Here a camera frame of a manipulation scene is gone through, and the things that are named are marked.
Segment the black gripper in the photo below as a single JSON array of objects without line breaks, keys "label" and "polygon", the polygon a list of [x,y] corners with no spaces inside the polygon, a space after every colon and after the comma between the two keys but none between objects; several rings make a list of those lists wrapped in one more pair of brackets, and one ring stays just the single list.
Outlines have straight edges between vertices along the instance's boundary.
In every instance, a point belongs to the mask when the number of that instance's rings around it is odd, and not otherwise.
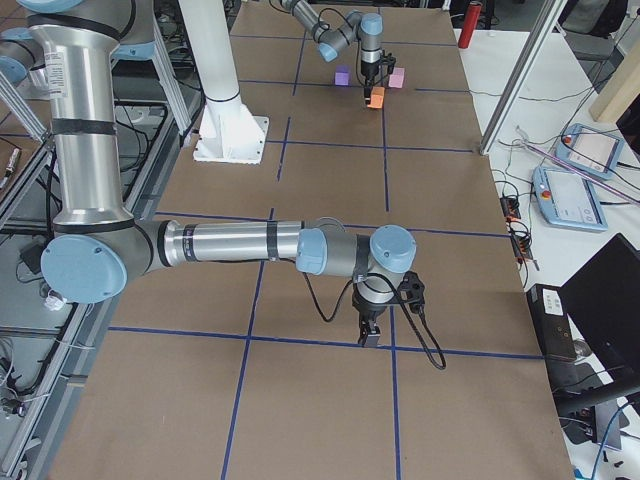
[{"label": "black gripper", "polygon": [[359,292],[353,293],[352,305],[359,314],[360,333],[358,344],[363,348],[376,348],[381,335],[377,319],[386,310],[387,306],[384,303],[370,302]]},{"label": "black gripper", "polygon": [[363,95],[366,104],[371,103],[372,88],[376,79],[376,63],[361,62],[360,72],[363,78]]}]

